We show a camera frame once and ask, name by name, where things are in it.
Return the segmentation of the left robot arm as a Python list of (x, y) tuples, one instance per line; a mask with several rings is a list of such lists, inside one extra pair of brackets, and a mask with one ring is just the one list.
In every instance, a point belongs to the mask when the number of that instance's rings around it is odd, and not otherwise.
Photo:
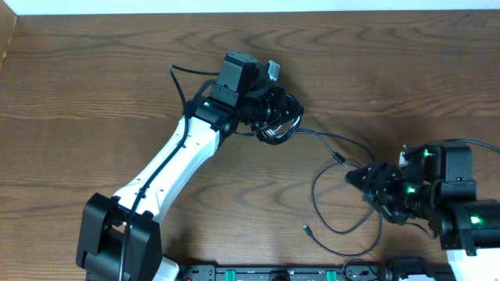
[(175, 280), (180, 265), (165, 257), (161, 228), (166, 213), (195, 171), (219, 150), (239, 124), (271, 145), (291, 138), (304, 108), (277, 83), (280, 65), (228, 51), (210, 73), (173, 135), (113, 196), (94, 194), (80, 225), (76, 264), (88, 280)]

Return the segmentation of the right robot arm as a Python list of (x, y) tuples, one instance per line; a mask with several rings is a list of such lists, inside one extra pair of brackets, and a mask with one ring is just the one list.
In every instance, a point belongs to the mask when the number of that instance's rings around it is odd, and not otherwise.
[(469, 140), (404, 147), (397, 165), (374, 162), (345, 179), (389, 223), (426, 220), (455, 279), (499, 278), (499, 203), (477, 198)]

